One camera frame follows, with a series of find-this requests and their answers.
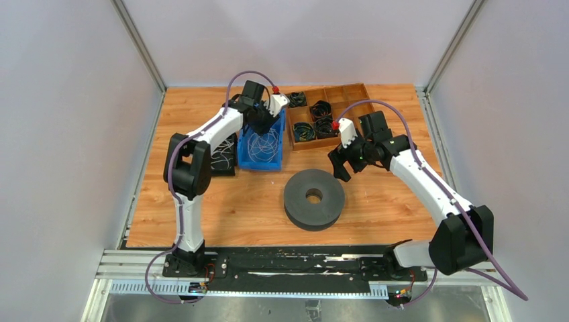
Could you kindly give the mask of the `dark grey cable spool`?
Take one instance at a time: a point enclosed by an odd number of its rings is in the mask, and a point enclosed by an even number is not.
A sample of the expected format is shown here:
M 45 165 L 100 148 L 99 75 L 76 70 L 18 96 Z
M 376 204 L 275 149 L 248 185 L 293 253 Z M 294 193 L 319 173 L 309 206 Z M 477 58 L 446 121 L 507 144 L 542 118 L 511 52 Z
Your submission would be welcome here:
M 285 213 L 294 225 L 306 231 L 322 231 L 340 218 L 346 197 L 332 174 L 308 169 L 288 180 L 283 200 Z

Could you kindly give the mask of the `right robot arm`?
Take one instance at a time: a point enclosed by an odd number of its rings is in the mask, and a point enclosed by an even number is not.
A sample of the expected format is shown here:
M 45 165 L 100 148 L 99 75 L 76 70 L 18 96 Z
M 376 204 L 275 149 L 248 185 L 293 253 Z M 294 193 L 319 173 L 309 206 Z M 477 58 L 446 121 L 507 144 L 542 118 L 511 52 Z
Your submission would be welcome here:
M 442 180 L 408 136 L 394 136 L 383 112 L 359 118 L 361 129 L 347 118 L 333 121 L 341 142 L 328 157 L 333 175 L 344 182 L 368 165 L 383 167 L 402 180 L 437 224 L 429 241 L 410 239 L 389 246 L 384 253 L 385 274 L 399 280 L 411 267 L 434 267 L 451 275 L 488 260 L 493 252 L 494 216 L 486 206 L 475 207 Z

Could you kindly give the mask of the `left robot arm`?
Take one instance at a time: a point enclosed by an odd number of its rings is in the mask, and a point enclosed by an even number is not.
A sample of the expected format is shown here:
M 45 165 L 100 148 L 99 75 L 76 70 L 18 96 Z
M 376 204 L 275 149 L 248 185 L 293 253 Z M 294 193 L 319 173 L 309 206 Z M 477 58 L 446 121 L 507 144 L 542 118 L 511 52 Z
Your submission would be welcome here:
M 242 92 L 227 96 L 220 110 L 206 123 L 187 134 L 175 133 L 168 146 L 164 180 L 176 207 L 176 238 L 166 262 L 190 277 L 205 268 L 205 238 L 201 229 L 202 199 L 212 178 L 211 155 L 230 135 L 247 127 L 263 135 L 280 119 L 289 99 L 272 87 L 247 81 Z

